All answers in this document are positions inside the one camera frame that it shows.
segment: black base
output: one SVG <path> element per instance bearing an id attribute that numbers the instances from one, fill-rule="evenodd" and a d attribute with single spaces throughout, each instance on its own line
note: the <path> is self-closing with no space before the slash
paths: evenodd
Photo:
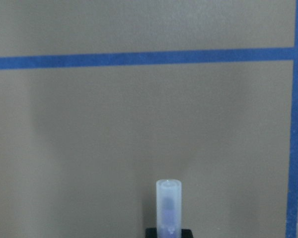
<path id="1" fill-rule="evenodd" d="M 147 228 L 146 238 L 157 238 L 157 228 Z M 182 229 L 181 238 L 193 238 L 192 231 L 189 229 Z"/>

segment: beige wall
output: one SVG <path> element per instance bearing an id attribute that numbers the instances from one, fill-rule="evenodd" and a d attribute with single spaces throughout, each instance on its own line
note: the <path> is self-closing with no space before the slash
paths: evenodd
<path id="1" fill-rule="evenodd" d="M 0 1 L 0 56 L 292 47 L 295 1 Z M 0 71 L 0 238 L 285 235 L 291 61 Z"/>

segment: translucent plastic tube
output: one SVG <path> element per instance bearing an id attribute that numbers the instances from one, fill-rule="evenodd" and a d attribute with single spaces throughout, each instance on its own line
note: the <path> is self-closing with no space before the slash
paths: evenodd
<path id="1" fill-rule="evenodd" d="M 181 182 L 158 180 L 156 195 L 158 238 L 181 238 Z"/>

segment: vertical blue tape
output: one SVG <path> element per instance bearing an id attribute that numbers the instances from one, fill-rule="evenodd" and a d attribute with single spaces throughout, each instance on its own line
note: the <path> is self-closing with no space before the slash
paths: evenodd
<path id="1" fill-rule="evenodd" d="M 286 217 L 286 238 L 297 237 L 298 223 L 298 0 L 296 2 L 295 57 L 291 111 L 290 160 Z"/>

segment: blue painter's tape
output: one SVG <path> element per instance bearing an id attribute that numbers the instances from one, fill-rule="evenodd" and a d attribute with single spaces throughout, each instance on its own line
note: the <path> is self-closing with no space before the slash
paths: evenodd
<path id="1" fill-rule="evenodd" d="M 293 60 L 293 48 L 0 57 L 0 69 Z"/>
<path id="2" fill-rule="evenodd" d="M 298 0 L 296 3 L 295 57 L 292 91 L 290 161 L 288 178 L 288 200 L 286 238 L 297 237 L 298 222 Z"/>

